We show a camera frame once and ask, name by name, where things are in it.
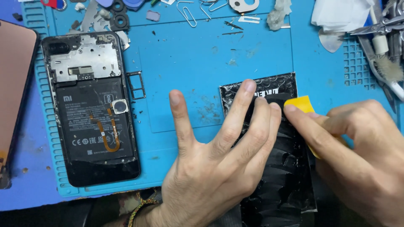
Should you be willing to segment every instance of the bracelet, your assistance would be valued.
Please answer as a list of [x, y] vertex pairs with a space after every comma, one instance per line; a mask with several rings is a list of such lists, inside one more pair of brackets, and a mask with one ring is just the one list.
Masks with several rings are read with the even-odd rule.
[[135, 215], [136, 215], [137, 213], [139, 213], [139, 211], [140, 211], [141, 208], [144, 208], [144, 207], [147, 207], [147, 206], [150, 206], [150, 205], [158, 204], [158, 203], [159, 203], [157, 200], [154, 199], [155, 196], [156, 196], [156, 194], [157, 194], [157, 191], [156, 191], [156, 189], [153, 189], [153, 190], [154, 190], [154, 195], [153, 195], [153, 197], [151, 197], [151, 198], [149, 198], [149, 199], [146, 199], [146, 200], [144, 200], [144, 199], [141, 197], [140, 191], [138, 191], [138, 192], [136, 193], [137, 197], [140, 198], [140, 204], [132, 211], [132, 213], [130, 214], [130, 216], [129, 216], [128, 219], [126, 220], [125, 226], [127, 226], [127, 227], [133, 227], [133, 219], [135, 218]]

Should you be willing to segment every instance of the black battery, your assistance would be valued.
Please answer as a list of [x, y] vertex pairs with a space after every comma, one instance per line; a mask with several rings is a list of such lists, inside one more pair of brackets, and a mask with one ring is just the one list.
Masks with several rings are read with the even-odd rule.
[[115, 148], [114, 131], [107, 109], [111, 108], [114, 100], [124, 98], [121, 77], [82, 80], [64, 86], [59, 84], [56, 94], [63, 131], [61, 138], [65, 140], [70, 160], [99, 163], [136, 156], [128, 112], [115, 114], [111, 110], [120, 141], [116, 152], [107, 151], [97, 123], [90, 120], [91, 113], [94, 119], [102, 123], [109, 147]]

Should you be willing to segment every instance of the sim tray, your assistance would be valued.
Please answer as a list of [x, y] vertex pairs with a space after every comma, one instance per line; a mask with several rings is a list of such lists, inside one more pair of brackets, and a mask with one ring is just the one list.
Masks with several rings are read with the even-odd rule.
[[[132, 82], [130, 81], [130, 77], [131, 76], [135, 76], [138, 75], [139, 76], [139, 80], [140, 80], [140, 85], [141, 88], [135, 88], [132, 85]], [[129, 82], [129, 88], [130, 88], [130, 92], [132, 93], [132, 99], [136, 100], [136, 99], [143, 99], [146, 97], [146, 92], [145, 92], [145, 87], [143, 86], [143, 79], [142, 79], [142, 71], [136, 71], [136, 72], [130, 72], [130, 73], [126, 73], [126, 76], [128, 77], [128, 82]], [[143, 92], [143, 96], [142, 97], [135, 97], [135, 91], [137, 90], [142, 90]]]
[[255, 23], [259, 24], [259, 21], [261, 18], [259, 17], [249, 17], [249, 16], [241, 16], [238, 22], [250, 22], [250, 23]]

